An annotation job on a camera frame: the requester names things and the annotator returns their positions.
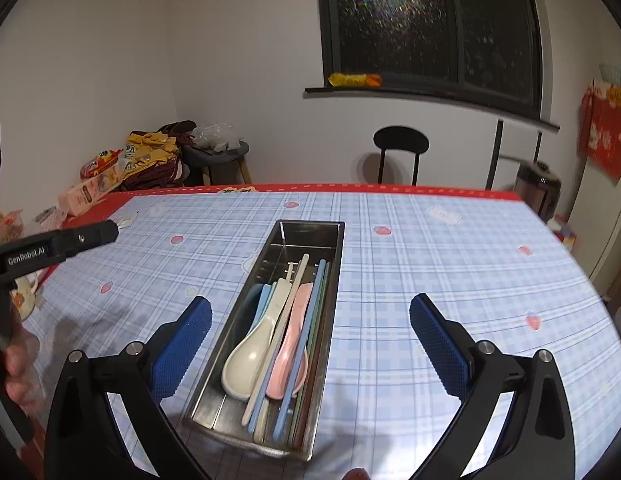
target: pink spoon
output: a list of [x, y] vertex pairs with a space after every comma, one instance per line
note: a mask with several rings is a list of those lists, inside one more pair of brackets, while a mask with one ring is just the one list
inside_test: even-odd
[[[266, 388], [266, 394], [270, 397], [270, 399], [284, 399], [286, 381], [290, 375], [292, 358], [294, 357], [295, 350], [297, 349], [297, 343], [299, 343], [300, 335], [302, 334], [304, 314], [306, 313], [306, 307], [308, 306], [308, 300], [311, 298], [312, 290], [312, 283], [304, 283], [303, 285], [300, 285], [300, 288], [295, 295], [295, 299], [292, 302], [292, 310], [290, 311], [290, 319], [286, 329], [286, 336], [284, 336], [284, 342], [282, 343], [279, 354], [277, 354], [277, 358], [274, 361], [273, 374], [271, 375], [270, 381], [268, 381], [268, 387]], [[306, 353], [306, 349], [304, 349], [302, 366], [300, 367], [300, 372], [297, 374], [295, 388], [292, 391], [293, 394], [296, 394], [300, 390], [306, 380], [307, 368], [308, 354]]]

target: window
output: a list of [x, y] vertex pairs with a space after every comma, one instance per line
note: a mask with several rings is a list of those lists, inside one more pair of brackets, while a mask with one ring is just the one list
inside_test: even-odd
[[533, 0], [319, 0], [325, 77], [378, 73], [383, 87], [540, 117]]

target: human hand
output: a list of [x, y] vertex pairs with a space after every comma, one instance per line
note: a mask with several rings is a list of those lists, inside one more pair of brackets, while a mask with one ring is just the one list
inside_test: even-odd
[[14, 307], [11, 318], [13, 337], [4, 354], [6, 392], [27, 415], [33, 415], [44, 405], [39, 377], [33, 367], [39, 352], [39, 339], [23, 327], [19, 312]]
[[366, 470], [358, 467], [356, 469], [351, 469], [342, 480], [371, 480], [371, 477], [368, 476]]

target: metal screw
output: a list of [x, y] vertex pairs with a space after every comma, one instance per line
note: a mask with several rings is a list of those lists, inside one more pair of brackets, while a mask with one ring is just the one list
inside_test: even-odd
[[79, 361], [81, 361], [82, 357], [84, 357], [84, 354], [81, 350], [73, 350], [68, 356], [68, 360], [71, 363], [78, 363]]
[[545, 363], [550, 363], [553, 360], [553, 354], [548, 350], [540, 350], [540, 359]]
[[139, 341], [135, 341], [126, 347], [126, 353], [129, 355], [139, 355], [142, 353], [143, 349], [144, 345]]
[[491, 355], [495, 351], [495, 345], [490, 341], [480, 341], [477, 347], [482, 354]]

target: table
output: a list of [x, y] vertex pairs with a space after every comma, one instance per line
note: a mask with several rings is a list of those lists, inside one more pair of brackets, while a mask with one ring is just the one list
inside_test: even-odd
[[[331, 480], [359, 466], [374, 480], [407, 479], [459, 406], [409, 324], [411, 299], [427, 292], [476, 340], [490, 339], [511, 354], [551, 350], [572, 414], [575, 477], [598, 460], [621, 426], [621, 342], [581, 269], [516, 196], [400, 186], [257, 187], [256, 193], [202, 193], [218, 187], [116, 193], [79, 218], [139, 211], [116, 243], [68, 260], [44, 284], [45, 303], [26, 325], [42, 341], [36, 366], [47, 395], [71, 350], [119, 352], [177, 319], [201, 294], [212, 304], [212, 328], [162, 407], [211, 476]], [[308, 464], [244, 453], [181, 423], [208, 352], [280, 218], [346, 223], [331, 357]], [[509, 402], [503, 394], [467, 471], [488, 459]], [[113, 407], [134, 460], [149, 467], [121, 400], [113, 397]]]

